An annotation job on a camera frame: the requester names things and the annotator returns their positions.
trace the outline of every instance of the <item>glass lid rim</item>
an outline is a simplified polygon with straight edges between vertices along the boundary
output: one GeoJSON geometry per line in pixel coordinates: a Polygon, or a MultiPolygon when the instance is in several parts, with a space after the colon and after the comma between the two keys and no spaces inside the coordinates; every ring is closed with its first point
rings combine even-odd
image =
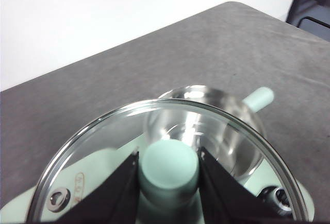
{"type": "Polygon", "coordinates": [[[250,135],[254,137],[254,140],[258,142],[258,144],[251,139],[251,141],[260,149],[261,153],[267,158],[271,163],[271,166],[274,167],[274,171],[277,174],[278,179],[281,184],[288,192],[290,203],[293,209],[293,215],[297,220],[308,220],[308,214],[306,210],[306,205],[304,199],[302,197],[302,193],[300,188],[293,177],[290,169],[285,164],[284,160],[280,157],[277,151],[271,146],[271,144],[260,135],[255,129],[251,126],[238,119],[237,117],[225,112],[224,110],[204,104],[197,101],[186,100],[186,99],[178,99],[178,98],[168,98],[168,99],[147,99],[141,100],[137,102],[133,102],[127,105],[123,105],[119,108],[113,109],[100,117],[94,119],[88,124],[84,125],[81,129],[79,129],[74,135],[72,135],[63,145],[62,147],[54,154],[51,158],[50,162],[45,167],[43,173],[39,177],[38,183],[36,185],[34,194],[31,198],[30,204],[28,206],[28,211],[26,215],[26,221],[36,221],[36,207],[38,204],[38,199],[42,190],[46,185],[47,178],[49,176],[49,172],[54,169],[54,166],[57,164],[59,158],[66,152],[66,150],[71,147],[82,135],[84,135],[91,128],[101,123],[103,120],[110,118],[113,115],[118,113],[122,113],[129,110],[134,110],[137,107],[143,107],[143,105],[150,105],[156,103],[167,103],[167,104],[179,104],[179,105],[188,105],[201,109],[206,109],[215,114],[221,115],[227,118],[229,121],[234,122],[236,125],[241,127],[243,130],[247,131],[250,135]]]}

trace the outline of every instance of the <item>glass cover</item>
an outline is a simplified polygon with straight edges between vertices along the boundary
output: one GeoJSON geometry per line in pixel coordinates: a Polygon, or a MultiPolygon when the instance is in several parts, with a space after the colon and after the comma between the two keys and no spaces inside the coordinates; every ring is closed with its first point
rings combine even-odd
{"type": "MultiPolygon", "coordinates": [[[[239,119],[198,102],[180,99],[145,100],[114,110],[77,132],[54,156],[37,185],[28,221],[59,218],[96,189],[134,150],[158,140],[176,139],[197,150],[204,146],[252,194],[267,187],[283,188],[295,219],[307,219],[299,188],[267,141],[239,119]],[[70,192],[61,210],[56,189],[70,192]]],[[[140,194],[140,201],[145,201],[140,194]]],[[[187,223],[203,223],[198,192],[187,211],[187,223]]],[[[137,223],[144,223],[139,217],[137,223]]]]}

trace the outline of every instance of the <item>glass lid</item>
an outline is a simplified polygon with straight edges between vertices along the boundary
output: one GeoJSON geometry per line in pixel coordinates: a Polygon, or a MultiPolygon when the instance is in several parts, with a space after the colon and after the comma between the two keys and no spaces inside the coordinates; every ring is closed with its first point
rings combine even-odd
{"type": "MultiPolygon", "coordinates": [[[[169,187],[178,189],[178,183],[189,179],[187,187],[193,190],[187,195],[190,203],[184,206],[187,218],[182,214],[179,222],[203,223],[199,192],[194,189],[197,185],[191,187],[192,179],[198,178],[195,154],[201,147],[256,197],[271,202],[274,195],[278,213],[308,220],[294,177],[259,133],[215,107],[182,99],[157,99],[111,111],[69,139],[42,174],[27,221],[58,219],[98,188],[132,152],[139,151],[139,170],[145,174],[144,181],[140,180],[136,222],[148,223],[143,213],[158,204],[157,195],[149,192],[151,184],[165,191],[169,187]],[[166,161],[167,168],[160,161],[166,161]]],[[[157,209],[165,211],[151,212],[163,215],[161,219],[166,222],[166,215],[175,211],[163,203],[157,209]]]]}

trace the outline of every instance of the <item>white wall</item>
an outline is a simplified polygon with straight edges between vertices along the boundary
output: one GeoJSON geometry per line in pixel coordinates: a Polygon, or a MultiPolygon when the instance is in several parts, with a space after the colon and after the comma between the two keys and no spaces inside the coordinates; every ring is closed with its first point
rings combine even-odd
{"type": "Polygon", "coordinates": [[[1,90],[226,1],[285,19],[292,0],[1,0],[1,90]]]}

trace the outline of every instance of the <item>metal screw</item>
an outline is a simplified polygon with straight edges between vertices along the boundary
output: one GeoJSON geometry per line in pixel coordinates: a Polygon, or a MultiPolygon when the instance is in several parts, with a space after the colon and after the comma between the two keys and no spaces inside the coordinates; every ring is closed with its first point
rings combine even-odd
{"type": "Polygon", "coordinates": [[[67,188],[59,187],[55,189],[47,200],[47,208],[54,213],[60,212],[68,205],[70,195],[67,188]]]}

